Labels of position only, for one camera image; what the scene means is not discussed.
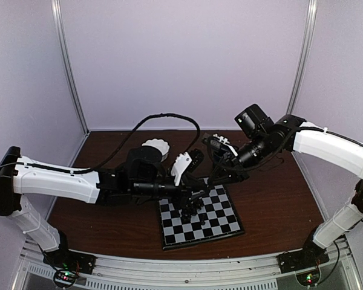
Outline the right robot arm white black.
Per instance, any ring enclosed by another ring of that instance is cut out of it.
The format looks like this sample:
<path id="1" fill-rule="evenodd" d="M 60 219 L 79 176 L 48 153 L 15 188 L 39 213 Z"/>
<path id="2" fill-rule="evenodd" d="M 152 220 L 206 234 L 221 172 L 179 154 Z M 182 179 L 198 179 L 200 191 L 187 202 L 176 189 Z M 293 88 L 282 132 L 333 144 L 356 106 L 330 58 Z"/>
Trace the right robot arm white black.
<path id="1" fill-rule="evenodd" d="M 258 169 L 284 150 L 317 157 L 359 178 L 352 199 L 333 217 L 316 227 L 298 253 L 302 266 L 312 266 L 327 247 L 363 220 L 363 143 L 290 114 L 274 122 L 257 104 L 241 111 L 235 121 L 249 139 L 239 149 L 223 136 L 213 134 L 204 137 L 214 164 L 210 185 L 242 181 L 250 171 Z"/>

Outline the folding black silver chessboard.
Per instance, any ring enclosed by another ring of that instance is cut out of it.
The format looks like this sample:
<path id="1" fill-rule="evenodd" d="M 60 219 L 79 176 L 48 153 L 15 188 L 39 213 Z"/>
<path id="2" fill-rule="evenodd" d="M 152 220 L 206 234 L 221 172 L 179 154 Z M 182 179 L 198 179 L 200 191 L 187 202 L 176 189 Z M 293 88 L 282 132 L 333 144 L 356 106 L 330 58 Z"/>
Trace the folding black silver chessboard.
<path id="1" fill-rule="evenodd" d="M 245 233 L 226 187 L 219 185 L 202 198 L 203 207 L 190 223 L 183 223 L 180 210 L 162 199 L 158 203 L 159 227 L 164 251 L 239 236 Z"/>

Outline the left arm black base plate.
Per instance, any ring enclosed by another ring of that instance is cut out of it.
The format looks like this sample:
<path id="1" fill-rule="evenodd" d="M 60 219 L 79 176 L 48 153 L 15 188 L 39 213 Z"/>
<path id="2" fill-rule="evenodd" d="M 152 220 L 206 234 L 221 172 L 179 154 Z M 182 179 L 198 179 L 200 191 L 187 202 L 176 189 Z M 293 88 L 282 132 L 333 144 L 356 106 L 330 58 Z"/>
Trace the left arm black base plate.
<path id="1" fill-rule="evenodd" d="M 92 274 L 96 257 L 70 250 L 42 251 L 43 262 L 53 269 L 64 269 L 75 273 Z"/>

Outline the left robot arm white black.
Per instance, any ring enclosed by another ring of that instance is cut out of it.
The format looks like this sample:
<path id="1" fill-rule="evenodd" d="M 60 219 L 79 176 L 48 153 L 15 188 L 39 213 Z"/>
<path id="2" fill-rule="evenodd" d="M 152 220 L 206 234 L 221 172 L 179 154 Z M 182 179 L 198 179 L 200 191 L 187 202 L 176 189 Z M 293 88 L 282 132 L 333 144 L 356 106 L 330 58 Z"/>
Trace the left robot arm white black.
<path id="1" fill-rule="evenodd" d="M 75 256 L 68 249 L 66 236 L 41 217 L 26 195 L 57 196 L 102 206 L 125 205 L 141 198 L 168 199 L 174 208 L 190 216 L 208 186 L 189 173 L 194 162 L 190 153 L 181 153 L 169 173 L 162 161 L 159 149 L 141 146 L 131 149 L 126 161 L 115 169 L 75 169 L 39 163 L 22 156 L 18 147 L 10 147 L 0 163 L 0 216 L 14 219 L 49 258 L 61 268 L 69 268 Z"/>

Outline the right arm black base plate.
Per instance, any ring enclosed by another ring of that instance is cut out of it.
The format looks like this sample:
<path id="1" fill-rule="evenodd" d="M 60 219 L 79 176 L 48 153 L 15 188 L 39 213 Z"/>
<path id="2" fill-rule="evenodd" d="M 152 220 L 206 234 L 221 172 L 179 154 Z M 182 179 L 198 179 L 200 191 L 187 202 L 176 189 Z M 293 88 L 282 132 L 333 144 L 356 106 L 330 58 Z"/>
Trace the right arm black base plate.
<path id="1" fill-rule="evenodd" d="M 327 263 L 330 259 L 327 254 L 315 256 L 311 252 L 298 250 L 279 254 L 277 260 L 280 271 L 284 274 L 307 268 L 316 268 L 320 264 Z"/>

